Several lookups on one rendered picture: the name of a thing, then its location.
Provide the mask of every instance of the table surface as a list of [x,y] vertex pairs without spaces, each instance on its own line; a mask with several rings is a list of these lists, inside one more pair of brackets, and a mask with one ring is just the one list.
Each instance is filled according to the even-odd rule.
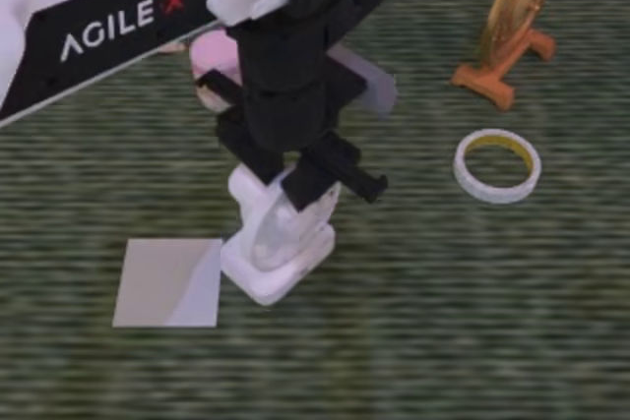
[[[348,44],[396,75],[388,121],[341,132],[389,175],[345,195],[329,261],[272,309],[222,283],[216,330],[113,330],[126,240],[237,225],[234,160],[185,55],[156,56],[0,133],[0,416],[18,419],[626,419],[630,2],[552,0],[557,57],[509,74],[509,113],[451,87],[487,0],[396,0]],[[461,138],[531,141],[542,177],[493,207]],[[509,153],[474,172],[521,177]]]

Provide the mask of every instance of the pink container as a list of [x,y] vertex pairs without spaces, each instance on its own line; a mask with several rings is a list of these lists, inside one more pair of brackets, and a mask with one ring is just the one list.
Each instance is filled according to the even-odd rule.
[[[240,84],[236,41],[223,30],[210,31],[195,39],[190,46],[190,61],[195,79],[217,69]],[[216,113],[229,108],[227,103],[207,89],[197,89],[197,95],[206,107]]]

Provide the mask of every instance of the roll of tape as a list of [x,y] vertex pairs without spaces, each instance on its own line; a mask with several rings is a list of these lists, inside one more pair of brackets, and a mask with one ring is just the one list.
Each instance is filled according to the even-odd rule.
[[[506,148],[520,156],[530,173],[527,180],[515,187],[494,187],[476,179],[466,166],[466,155],[471,150],[486,146]],[[460,142],[455,152],[453,169],[460,186],[476,199],[490,204],[513,204],[532,193],[540,177],[542,163],[530,142],[517,134],[506,130],[485,129],[471,133]]]

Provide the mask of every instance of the round wooden plate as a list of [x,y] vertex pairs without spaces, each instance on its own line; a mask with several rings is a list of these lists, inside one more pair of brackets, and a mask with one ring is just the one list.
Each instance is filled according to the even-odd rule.
[[532,27],[545,0],[494,0],[481,34],[481,64],[490,68],[508,58]]

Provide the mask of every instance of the orange wooden base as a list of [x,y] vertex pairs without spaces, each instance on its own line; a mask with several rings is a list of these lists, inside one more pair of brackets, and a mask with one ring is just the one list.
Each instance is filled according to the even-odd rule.
[[503,77],[528,49],[548,61],[555,54],[555,40],[538,30],[530,30],[501,64],[493,68],[482,66],[479,69],[463,64],[455,71],[451,84],[489,98],[499,110],[509,110],[514,102],[514,89],[503,82]]

